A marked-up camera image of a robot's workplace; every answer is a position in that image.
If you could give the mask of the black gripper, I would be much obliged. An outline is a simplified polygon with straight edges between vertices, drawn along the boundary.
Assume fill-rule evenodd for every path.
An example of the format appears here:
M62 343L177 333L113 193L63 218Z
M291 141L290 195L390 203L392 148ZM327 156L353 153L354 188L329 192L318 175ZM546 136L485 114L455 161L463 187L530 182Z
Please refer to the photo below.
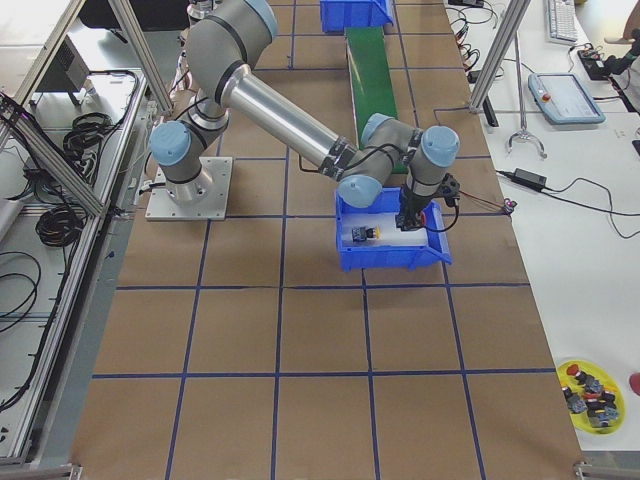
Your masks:
M400 190L400 210L395 216L396 227L401 231L420 229L420 213L435 198L434 194L422 196L413 192L407 185Z

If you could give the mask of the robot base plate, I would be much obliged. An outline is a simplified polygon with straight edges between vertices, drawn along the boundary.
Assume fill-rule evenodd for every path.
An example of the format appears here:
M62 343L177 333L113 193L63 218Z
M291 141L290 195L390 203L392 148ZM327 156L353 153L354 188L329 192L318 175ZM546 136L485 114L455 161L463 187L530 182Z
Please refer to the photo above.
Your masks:
M190 183L168 182L158 168L146 208L148 221L223 221L226 218L232 157L201 157L199 176Z

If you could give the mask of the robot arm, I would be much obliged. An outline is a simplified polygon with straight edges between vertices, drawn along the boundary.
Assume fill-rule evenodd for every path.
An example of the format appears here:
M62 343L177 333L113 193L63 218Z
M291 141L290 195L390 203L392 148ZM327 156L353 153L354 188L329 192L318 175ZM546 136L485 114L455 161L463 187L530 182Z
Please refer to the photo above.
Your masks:
M253 73L276 35L277 20L265 1L224 1L190 26L186 60L199 90L187 116L159 124L149 140L173 209L168 219L182 218L186 207L200 209L206 200L226 209L228 187L216 182L202 155L226 129L232 109L335 180L339 195L356 208L372 205L393 168L406 166L396 215L402 231L425 227L423 211L434 199L459 208L459 184L448 171L460 145L454 130L421 130L374 113L355 146Z

